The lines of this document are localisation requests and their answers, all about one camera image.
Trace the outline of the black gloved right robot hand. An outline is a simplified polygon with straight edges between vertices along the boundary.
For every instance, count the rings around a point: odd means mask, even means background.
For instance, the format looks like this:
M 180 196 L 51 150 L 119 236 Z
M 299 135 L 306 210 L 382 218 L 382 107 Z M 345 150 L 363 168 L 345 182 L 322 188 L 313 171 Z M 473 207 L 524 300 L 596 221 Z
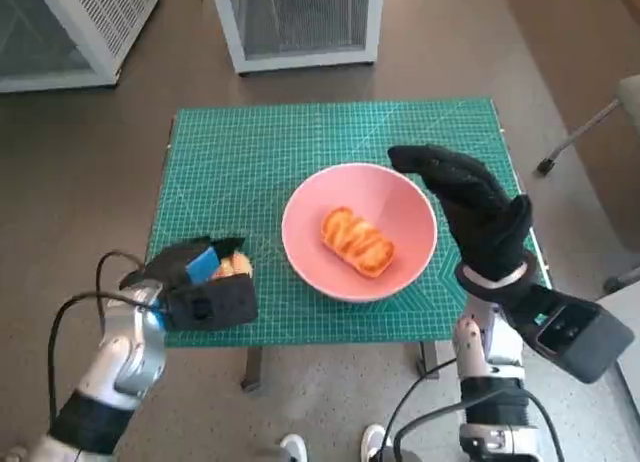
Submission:
M 527 195 L 509 197 L 484 163 L 440 146 L 393 146 L 392 167 L 417 174 L 438 199 L 462 261 L 498 282 L 525 262 L 524 240 L 532 225 Z

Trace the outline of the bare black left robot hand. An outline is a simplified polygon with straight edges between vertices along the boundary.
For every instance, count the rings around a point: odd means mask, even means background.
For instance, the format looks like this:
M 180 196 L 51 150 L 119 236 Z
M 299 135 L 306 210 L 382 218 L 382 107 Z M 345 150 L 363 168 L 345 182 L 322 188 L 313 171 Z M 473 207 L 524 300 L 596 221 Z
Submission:
M 142 277 L 160 282 L 164 288 L 202 284 L 214 275 L 222 259 L 239 250 L 244 241 L 244 237 L 199 236 L 176 242 L 145 265 Z

